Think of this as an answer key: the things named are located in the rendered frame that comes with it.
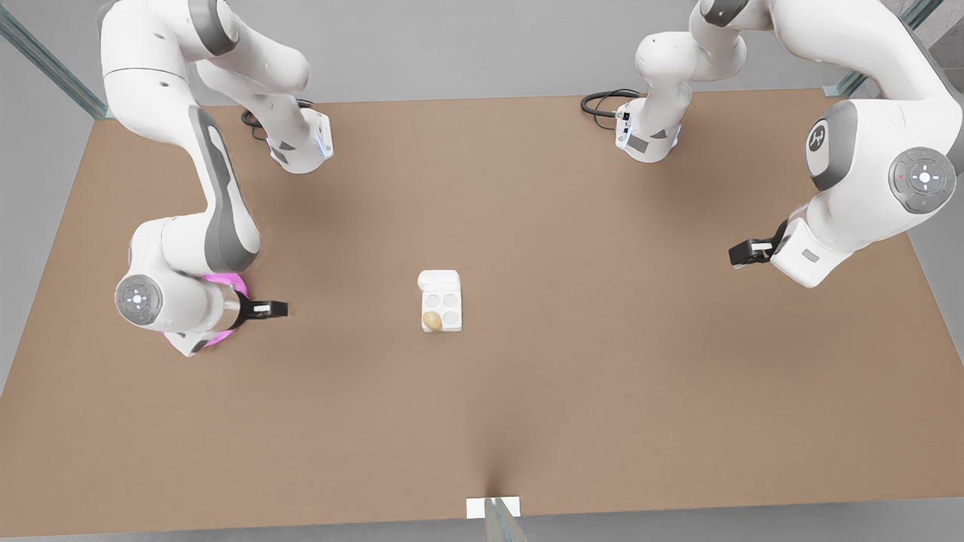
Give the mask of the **white egg box lid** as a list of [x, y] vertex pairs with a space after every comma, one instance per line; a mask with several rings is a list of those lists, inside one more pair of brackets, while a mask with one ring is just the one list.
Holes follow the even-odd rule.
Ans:
[[423, 270], [417, 278], [417, 284], [425, 293], [461, 291], [460, 275], [454, 269]]

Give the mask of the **white egg box base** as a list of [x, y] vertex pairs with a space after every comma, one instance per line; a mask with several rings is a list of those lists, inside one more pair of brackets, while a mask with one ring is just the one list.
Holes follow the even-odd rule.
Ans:
[[444, 326], [443, 330], [438, 330], [438, 332], [427, 332], [423, 328], [423, 317], [421, 316], [421, 329], [425, 333], [450, 333], [462, 329], [462, 296], [460, 291], [421, 292], [421, 315], [426, 311], [440, 313]]

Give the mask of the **pink round plate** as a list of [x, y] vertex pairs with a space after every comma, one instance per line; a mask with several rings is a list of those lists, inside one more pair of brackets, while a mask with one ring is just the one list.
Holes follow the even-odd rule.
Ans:
[[190, 330], [165, 330], [163, 333], [169, 344], [187, 358], [195, 356], [203, 347], [230, 336], [240, 326], [242, 304], [248, 298], [244, 281], [234, 273], [204, 275], [200, 285], [207, 302], [200, 323], [192, 325]]

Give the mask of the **silver frame post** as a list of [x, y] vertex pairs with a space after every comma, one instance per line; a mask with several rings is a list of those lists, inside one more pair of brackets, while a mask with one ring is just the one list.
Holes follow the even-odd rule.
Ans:
[[109, 106], [66, 68], [3, 4], [0, 4], [0, 38], [13, 46], [94, 120], [111, 119]]
[[483, 498], [486, 542], [529, 542], [502, 498]]
[[[944, 3], [951, 0], [894, 0], [895, 17], [909, 35], [931, 17]], [[871, 70], [878, 64], [877, 59], [854, 59], [847, 73], [836, 83], [822, 87], [823, 96], [829, 99], [849, 99], [872, 80]]]

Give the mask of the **white post foot plate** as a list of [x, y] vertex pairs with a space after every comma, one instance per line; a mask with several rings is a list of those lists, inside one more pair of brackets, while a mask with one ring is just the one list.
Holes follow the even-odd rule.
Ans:
[[[485, 502], [494, 502], [496, 498], [468, 498], [465, 502], [467, 504], [467, 519], [481, 519], [485, 515]], [[508, 512], [513, 517], [520, 517], [520, 498], [517, 496], [511, 497], [499, 497], [503, 504], [506, 505]]]

